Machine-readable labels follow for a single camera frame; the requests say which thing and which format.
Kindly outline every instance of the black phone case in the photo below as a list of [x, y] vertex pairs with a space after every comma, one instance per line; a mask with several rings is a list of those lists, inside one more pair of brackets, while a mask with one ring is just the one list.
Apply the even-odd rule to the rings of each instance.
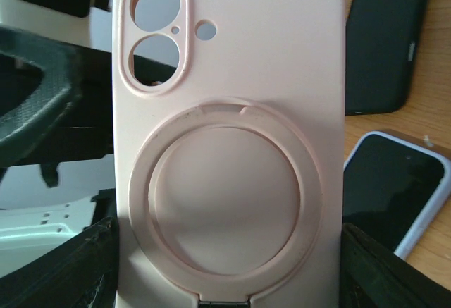
[[406, 103], [427, 0], [352, 0], [346, 25], [346, 115]]

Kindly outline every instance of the wooden table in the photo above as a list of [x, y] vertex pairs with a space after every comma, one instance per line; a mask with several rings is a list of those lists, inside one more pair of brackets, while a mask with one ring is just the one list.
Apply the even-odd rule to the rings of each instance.
[[[428, 135], [451, 149], [451, 0], [429, 0], [407, 105], [392, 114], [347, 117], [346, 156], [364, 133], [384, 129]], [[451, 198], [407, 261], [451, 290]]]

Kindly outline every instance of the white surface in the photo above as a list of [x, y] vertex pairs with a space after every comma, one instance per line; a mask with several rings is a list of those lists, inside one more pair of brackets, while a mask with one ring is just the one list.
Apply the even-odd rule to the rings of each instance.
[[429, 149], [423, 148], [416, 144], [412, 144], [411, 142], [402, 140], [398, 137], [394, 137], [387, 133], [373, 131], [365, 134], [363, 137], [360, 138], [360, 140], [352, 150], [351, 154], [348, 156], [345, 162], [345, 168], [346, 165], [351, 161], [354, 154], [357, 152], [360, 144], [369, 135], [380, 135], [381, 137], [386, 137], [387, 139], [390, 139], [394, 142], [415, 149], [424, 154], [430, 155], [439, 160], [439, 162], [443, 165], [443, 169], [445, 171], [445, 175], [440, 181], [439, 186], [435, 189], [434, 193], [431, 195], [431, 198], [426, 203], [426, 206], [424, 206], [424, 208], [421, 210], [420, 214], [417, 216], [412, 226], [402, 239], [401, 243], [397, 246], [395, 250], [395, 255], [405, 260], [409, 256], [410, 252], [414, 249], [415, 245], [417, 244], [421, 236], [424, 234], [424, 231], [431, 224], [435, 215], [437, 215], [438, 211], [440, 211], [440, 208], [442, 208], [442, 206], [448, 199], [449, 194], [451, 193], [451, 161], [445, 158], [443, 155], [435, 153]]
[[[113, 119], [121, 222], [116, 306], [196, 307], [200, 297], [207, 301], [249, 298], [254, 308], [279, 307], [281, 302], [287, 308], [336, 307], [344, 146], [344, 0], [181, 0], [178, 16], [157, 32], [177, 43], [180, 66], [171, 80], [155, 87], [140, 85], [129, 63], [136, 44], [157, 33], [141, 30], [133, 22], [130, 7], [135, 0], [115, 2]], [[196, 25], [203, 20], [210, 20], [217, 29], [209, 41], [195, 36]], [[173, 27], [179, 28], [176, 35], [171, 32]], [[250, 144], [239, 140], [235, 130], [228, 141], [226, 136], [219, 137], [215, 139], [218, 142], [196, 147], [201, 151], [196, 156], [205, 154], [202, 158], [186, 152], [189, 161], [181, 161], [169, 154], [178, 140], [195, 130], [211, 133], [213, 128], [240, 128], [265, 138], [290, 162], [299, 189], [300, 205], [290, 239], [269, 262], [251, 271], [254, 265], [246, 264], [238, 275], [224, 275], [223, 269], [212, 269], [211, 264], [205, 267], [206, 260], [193, 266], [174, 247], [177, 242], [182, 247], [194, 245], [189, 257], [199, 261], [218, 235], [188, 237], [193, 230], [184, 235], [183, 228], [191, 226], [173, 219], [179, 212], [186, 215], [190, 205], [195, 207], [197, 196], [202, 197], [200, 210], [187, 216], [193, 226], [207, 226], [202, 215], [215, 212], [217, 204], [223, 204], [224, 212], [233, 216], [235, 211], [229, 209], [240, 203], [233, 192], [236, 185], [243, 189], [237, 194], [242, 195], [242, 201], [247, 200], [251, 216], [258, 211], [253, 204], [259, 201], [260, 185], [247, 182], [247, 171], [240, 169], [249, 158], [254, 160], [255, 169], [261, 168], [260, 177], [271, 171], [264, 163], [268, 152], [263, 145], [249, 147], [248, 152], [246, 147], [235, 147], [240, 152], [237, 159], [245, 161], [236, 166], [239, 177], [230, 168], [222, 173], [216, 167], [229, 163], [234, 156], [231, 152], [236, 153], [234, 144]], [[219, 143], [226, 147], [228, 142], [227, 149], [210, 146]], [[261, 156], [255, 153], [257, 148], [264, 149]], [[177, 194], [168, 195], [172, 180], [168, 184], [164, 180], [170, 170], [177, 169], [183, 175], [188, 164], [190, 172], [181, 177], [188, 180], [191, 173], [206, 168], [202, 162], [208, 158], [211, 170], [205, 180], [196, 174], [195, 180], [176, 185]], [[164, 166], [170, 160], [166, 175]], [[262, 183], [273, 187], [271, 181]], [[221, 192], [215, 185], [221, 186]], [[280, 189], [281, 194], [270, 200], [277, 202], [285, 192], [292, 194]], [[267, 194], [263, 193], [265, 202]], [[161, 194], [168, 195], [164, 197], [168, 202], [174, 201], [161, 205]], [[212, 231], [220, 229], [223, 217], [209, 217]], [[227, 223], [225, 229], [235, 234], [233, 242], [239, 248], [241, 232]], [[259, 247], [278, 243], [257, 235], [246, 242], [254, 245], [250, 256], [242, 255], [247, 261]], [[163, 239], [171, 238], [175, 239], [170, 244], [164, 243]], [[198, 239], [196, 245], [192, 238]], [[267, 256], [267, 249], [262, 250]], [[224, 256], [216, 258], [216, 263], [229, 261]]]
[[[146, 9], [149, 3], [155, 6], [153, 13], [148, 13]], [[153, 27], [153, 25], [169, 22], [169, 12], [177, 8], [178, 4], [178, 0], [143, 0], [143, 6], [138, 6], [137, 13], [143, 25]], [[95, 49], [111, 51], [111, 14], [96, 8], [92, 9], [90, 30], [92, 47]], [[48, 25], [49, 23], [46, 22], [46, 28], [53, 32], [54, 29]], [[164, 44], [157, 43], [149, 47], [143, 43], [137, 54], [173, 66], [176, 66], [178, 62], [171, 48]], [[98, 161], [64, 163], [60, 165], [59, 171], [60, 186], [48, 189], [42, 181], [38, 166], [10, 168], [0, 184], [0, 208], [49, 206], [93, 196], [101, 189], [114, 188], [112, 156]]]
[[0, 278], [90, 226], [94, 208], [87, 197], [57, 206], [0, 211]]

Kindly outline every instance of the phone case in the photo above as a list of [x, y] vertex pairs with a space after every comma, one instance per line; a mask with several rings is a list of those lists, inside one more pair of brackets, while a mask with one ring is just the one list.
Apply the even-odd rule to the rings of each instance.
[[360, 140], [352, 150], [351, 154], [348, 156], [345, 162], [345, 168], [348, 165], [348, 163], [352, 160], [352, 157], [356, 154], [362, 142], [370, 135], [379, 135], [381, 137], [392, 140], [398, 144], [402, 144], [411, 149], [415, 149], [424, 154], [432, 156], [433, 158], [439, 160], [439, 162], [443, 165], [443, 169], [445, 171], [445, 174], [439, 186], [435, 189], [431, 198], [426, 203], [423, 210], [417, 216], [412, 226], [402, 239], [401, 243], [397, 246], [396, 250], [394, 251], [395, 255], [405, 260], [409, 256], [411, 251], [414, 249], [415, 245], [417, 244], [421, 236], [424, 234], [425, 230], [428, 228], [428, 226], [435, 218], [435, 215], [437, 215], [438, 211], [440, 211], [440, 208], [442, 208], [442, 206], [445, 204], [449, 194], [451, 193], [451, 161], [448, 158], [444, 157], [443, 155], [440, 155], [429, 149], [418, 146], [417, 144], [412, 144], [411, 142], [405, 141], [398, 137], [394, 137], [393, 135], [389, 135], [387, 133], [375, 130], [372, 132], [368, 132], [367, 134], [365, 134], [363, 137], [360, 138]]
[[427, 0], [352, 0], [346, 115], [390, 113], [409, 95]]
[[[116, 307], [336, 307], [344, 0], [180, 1], [156, 32], [113, 3]], [[144, 86], [154, 35], [180, 64]]]

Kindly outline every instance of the white plastic object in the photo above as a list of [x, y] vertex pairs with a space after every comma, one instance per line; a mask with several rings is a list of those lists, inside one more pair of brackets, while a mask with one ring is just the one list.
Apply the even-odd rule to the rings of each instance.
[[[156, 32], [137, 1], [113, 3], [116, 308], [336, 307], [344, 0], [180, 0]], [[144, 86], [132, 53], [154, 35], [180, 63]]]
[[0, 211], [0, 278], [90, 226], [95, 208], [91, 198], [48, 207]]
[[0, 0], [0, 25], [60, 42], [91, 45], [90, 17], [77, 18], [23, 0]]
[[[424, 234], [426, 229], [432, 223], [437, 213], [446, 203], [446, 200], [448, 199], [451, 193], [451, 161], [448, 158], [444, 157], [443, 155], [431, 151], [429, 149], [426, 149], [424, 147], [421, 147], [417, 144], [412, 144], [411, 142], [400, 139], [393, 135], [375, 130], [372, 132], [368, 132], [367, 134], [365, 134], [360, 138], [360, 140], [355, 145], [354, 149], [352, 150], [351, 154], [348, 156], [345, 162], [345, 169], [348, 163], [352, 160], [352, 157], [356, 154], [357, 150], [360, 148], [362, 142], [370, 135], [379, 135], [403, 146], [407, 146], [408, 148], [415, 149], [423, 154], [432, 156], [434, 159], [437, 159], [443, 165], [444, 175], [440, 181], [440, 184], [433, 191], [433, 194], [431, 195], [431, 197], [429, 198], [429, 200], [427, 201], [421, 212], [416, 217], [413, 224], [406, 232], [406, 235], [403, 237], [403, 239], [401, 240], [401, 242], [394, 251], [395, 255], [405, 260], [412, 252], [415, 245], [418, 243], [418, 241], [420, 240], [421, 236]], [[429, 139], [425, 140], [425, 145], [430, 147], [430, 144], [431, 142]]]

